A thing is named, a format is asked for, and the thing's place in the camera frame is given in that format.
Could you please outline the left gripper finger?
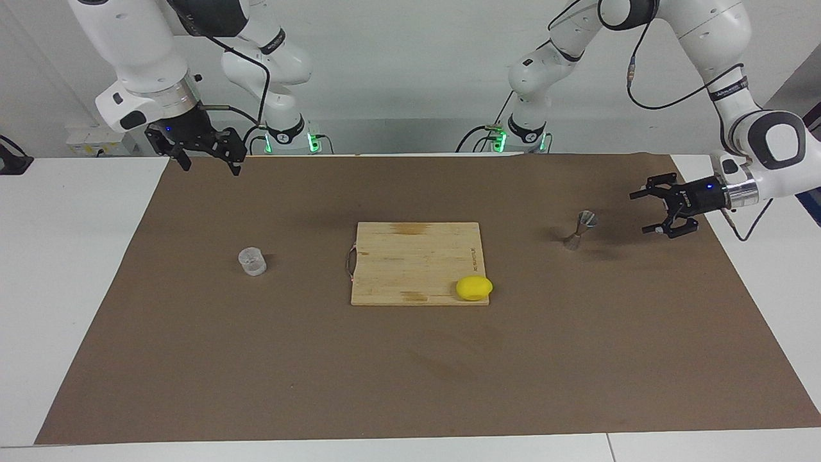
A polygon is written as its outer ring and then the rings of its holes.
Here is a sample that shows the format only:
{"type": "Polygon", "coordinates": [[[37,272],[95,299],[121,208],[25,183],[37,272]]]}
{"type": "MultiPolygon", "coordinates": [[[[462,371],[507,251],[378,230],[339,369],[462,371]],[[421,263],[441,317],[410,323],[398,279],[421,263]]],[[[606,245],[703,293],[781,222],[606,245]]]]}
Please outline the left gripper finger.
{"type": "Polygon", "coordinates": [[[692,217],[666,217],[662,223],[654,223],[642,228],[643,234],[662,234],[669,239],[677,239],[686,234],[695,233],[700,222],[692,217]]]}
{"type": "Polygon", "coordinates": [[[663,201],[675,201],[675,197],[677,197],[677,186],[677,173],[649,176],[643,187],[629,194],[629,199],[634,201],[641,197],[653,196],[663,201]]]}

